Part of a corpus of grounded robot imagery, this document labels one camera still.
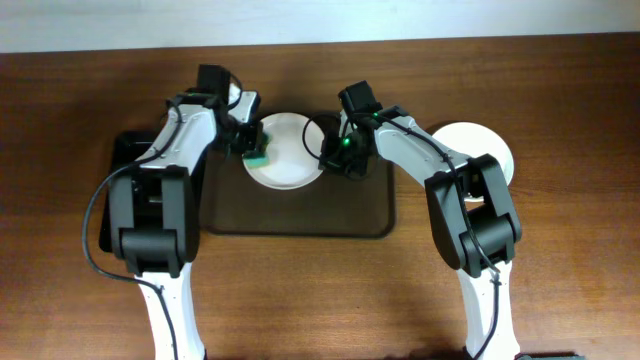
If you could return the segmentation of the white plate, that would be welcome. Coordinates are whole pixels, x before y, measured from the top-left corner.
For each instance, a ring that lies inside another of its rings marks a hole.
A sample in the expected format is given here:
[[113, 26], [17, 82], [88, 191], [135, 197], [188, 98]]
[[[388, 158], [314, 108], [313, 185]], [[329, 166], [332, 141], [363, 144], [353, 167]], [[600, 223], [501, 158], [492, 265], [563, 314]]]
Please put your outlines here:
[[[490, 152], [490, 155], [498, 161], [503, 172], [506, 184], [510, 186], [515, 174], [515, 160], [513, 154], [509, 149], [506, 149], [500, 150], [498, 152]], [[469, 203], [481, 203], [484, 201], [484, 197], [472, 196], [471, 194], [469, 194], [465, 197], [465, 201]]]
[[510, 150], [506, 141], [496, 132], [472, 122], [455, 122], [445, 125], [436, 130], [433, 137], [447, 147], [472, 157]]
[[260, 185], [275, 190], [294, 190], [317, 180], [323, 171], [319, 155], [325, 138], [323, 131], [308, 117], [297, 113], [276, 113], [261, 120], [271, 137], [267, 147], [269, 164], [248, 168], [249, 176]]

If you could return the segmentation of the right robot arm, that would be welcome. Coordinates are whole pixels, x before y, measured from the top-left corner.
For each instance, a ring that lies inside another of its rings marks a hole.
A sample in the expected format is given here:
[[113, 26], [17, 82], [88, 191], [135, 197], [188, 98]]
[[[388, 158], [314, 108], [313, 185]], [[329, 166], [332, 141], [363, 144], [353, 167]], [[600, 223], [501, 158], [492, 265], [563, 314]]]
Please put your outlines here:
[[444, 145], [403, 108], [383, 107], [365, 81], [344, 88], [338, 98], [340, 125], [323, 141], [321, 168], [362, 178], [377, 157], [421, 185], [436, 249], [460, 283], [466, 358], [519, 358], [510, 277], [522, 227], [498, 160]]

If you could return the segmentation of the black plastic tray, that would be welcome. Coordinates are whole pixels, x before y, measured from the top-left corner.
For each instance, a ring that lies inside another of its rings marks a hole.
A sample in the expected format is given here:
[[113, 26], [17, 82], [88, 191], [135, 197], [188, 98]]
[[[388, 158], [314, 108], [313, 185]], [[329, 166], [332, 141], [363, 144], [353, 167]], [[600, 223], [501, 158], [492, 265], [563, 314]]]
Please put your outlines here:
[[[113, 172], [136, 160], [152, 145], [157, 136], [158, 132], [150, 130], [131, 130], [120, 133], [114, 140], [110, 171]], [[205, 149], [200, 152], [193, 172], [190, 175], [196, 213], [199, 213], [201, 203], [207, 151], [208, 147], [205, 147]], [[106, 203], [104, 205], [99, 236], [99, 247], [106, 253], [112, 253], [110, 232], [109, 204]]]

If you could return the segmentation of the brown plastic tray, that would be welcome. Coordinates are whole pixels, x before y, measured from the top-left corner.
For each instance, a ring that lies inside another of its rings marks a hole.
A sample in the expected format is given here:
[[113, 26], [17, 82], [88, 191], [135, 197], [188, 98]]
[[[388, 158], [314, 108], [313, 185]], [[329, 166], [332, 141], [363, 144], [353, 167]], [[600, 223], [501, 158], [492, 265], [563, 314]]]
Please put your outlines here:
[[[337, 120], [324, 115], [310, 121], [324, 133]], [[381, 238], [395, 225], [394, 171], [384, 160], [372, 160], [364, 180], [324, 170], [317, 180], [294, 190], [260, 185], [238, 154], [225, 156], [210, 148], [205, 165], [199, 216], [210, 233]]]

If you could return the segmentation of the green sponge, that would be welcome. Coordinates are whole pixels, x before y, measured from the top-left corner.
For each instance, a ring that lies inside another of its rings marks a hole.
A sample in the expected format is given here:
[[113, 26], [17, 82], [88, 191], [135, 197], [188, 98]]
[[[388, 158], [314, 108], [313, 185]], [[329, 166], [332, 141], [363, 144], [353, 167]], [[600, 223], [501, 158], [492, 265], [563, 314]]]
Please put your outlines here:
[[262, 134], [258, 137], [254, 149], [243, 154], [243, 162], [248, 168], [259, 168], [269, 164], [267, 147], [270, 141], [271, 137], [268, 134]]

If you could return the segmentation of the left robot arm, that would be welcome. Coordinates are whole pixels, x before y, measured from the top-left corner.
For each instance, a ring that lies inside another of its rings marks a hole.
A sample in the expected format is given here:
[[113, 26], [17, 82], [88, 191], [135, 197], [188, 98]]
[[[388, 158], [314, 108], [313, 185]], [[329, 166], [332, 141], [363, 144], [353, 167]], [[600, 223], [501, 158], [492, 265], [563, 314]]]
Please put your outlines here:
[[158, 359], [204, 359], [191, 273], [200, 242], [194, 178], [208, 149], [265, 160], [268, 137], [253, 115], [260, 97], [220, 65], [170, 98], [151, 145], [108, 180], [111, 251], [141, 290]]

